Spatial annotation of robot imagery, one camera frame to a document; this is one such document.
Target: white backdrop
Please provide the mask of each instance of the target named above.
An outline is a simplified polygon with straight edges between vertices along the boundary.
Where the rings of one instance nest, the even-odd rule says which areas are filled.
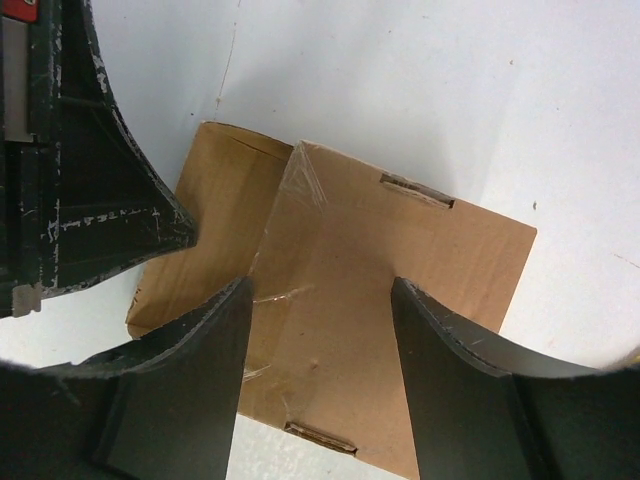
[[[93,3],[122,113],[170,186],[202,120],[328,144],[538,228],[506,337],[594,366],[640,344],[638,2]],[[138,275],[0,320],[0,355],[126,341]]]

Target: white scuff mark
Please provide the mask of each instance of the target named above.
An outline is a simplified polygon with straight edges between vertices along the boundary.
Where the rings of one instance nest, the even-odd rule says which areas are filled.
[[[104,62],[99,55],[93,55],[93,64],[96,66],[96,68],[104,68]]]
[[[47,225],[47,235],[49,235],[49,243],[57,241],[60,235],[60,199],[56,202],[56,219],[49,221]]]
[[[81,225],[80,220],[76,220],[75,222],[63,223],[62,225],[60,225],[60,227],[62,228],[62,230],[66,232],[68,228],[79,227],[80,225]]]
[[[158,243],[159,243],[160,242],[160,221],[158,220],[158,217],[160,216],[160,212],[156,210],[156,207],[153,207],[153,213],[151,215],[153,215],[153,218],[156,219],[156,235],[158,236]]]
[[[95,217],[87,216],[80,220],[72,220],[69,222],[65,222],[62,225],[60,225],[60,227],[66,232],[67,229],[69,228],[81,227],[83,224],[87,226],[91,225],[94,220],[96,220],[98,223],[103,223],[108,220],[117,220],[118,218],[122,218],[129,215],[137,215],[138,213],[142,213],[144,211],[146,210],[141,208],[132,208],[130,210],[124,209],[120,211],[113,211],[113,212],[105,213],[103,215],[97,215]]]
[[[58,269],[60,263],[60,244],[56,243],[53,249],[53,282],[51,288],[58,288]]]
[[[100,90],[102,90],[102,93],[105,93],[105,94],[108,93],[109,89],[107,88],[107,82],[106,82],[107,76],[104,73],[100,72],[98,73],[97,77],[98,77],[98,83],[100,84]]]

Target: cardboard slot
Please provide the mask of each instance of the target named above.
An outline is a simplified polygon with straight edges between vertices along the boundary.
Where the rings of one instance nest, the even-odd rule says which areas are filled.
[[[380,177],[380,183],[385,186],[394,188],[398,191],[408,193],[411,196],[426,200],[430,204],[436,204],[442,208],[453,208],[455,199],[440,193],[433,188],[429,188],[425,185],[421,185],[416,182],[411,182],[406,178],[399,175],[392,175],[390,173],[383,173]]]
[[[313,430],[312,428],[304,427],[293,422],[287,422],[284,426],[284,431],[295,435],[296,437],[309,440],[321,447],[325,447],[339,453],[346,453],[352,457],[355,457],[356,452],[358,451],[356,447],[343,440],[338,440],[325,435],[324,433],[318,432],[317,430]]]

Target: curved black piece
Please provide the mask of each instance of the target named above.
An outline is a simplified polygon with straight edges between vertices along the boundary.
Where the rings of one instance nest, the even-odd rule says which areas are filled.
[[[3,45],[3,57],[28,65],[24,131],[12,133],[15,121],[4,119],[0,316],[39,310],[40,298],[195,245],[193,218],[116,106],[91,3],[40,0],[37,22],[3,17],[2,25],[24,37]],[[4,63],[11,78],[15,68]]]
[[[528,350],[405,279],[391,292],[421,478],[640,478],[640,368]]]
[[[86,362],[0,364],[0,478],[224,479],[251,324],[236,280]]]

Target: cardboard box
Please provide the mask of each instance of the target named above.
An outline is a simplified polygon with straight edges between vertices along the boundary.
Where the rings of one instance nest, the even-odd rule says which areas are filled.
[[[177,191],[199,244],[149,264],[130,329],[166,323],[250,273],[240,413],[418,478],[393,279],[497,332],[535,230],[312,143],[285,170],[288,148],[200,128]]]

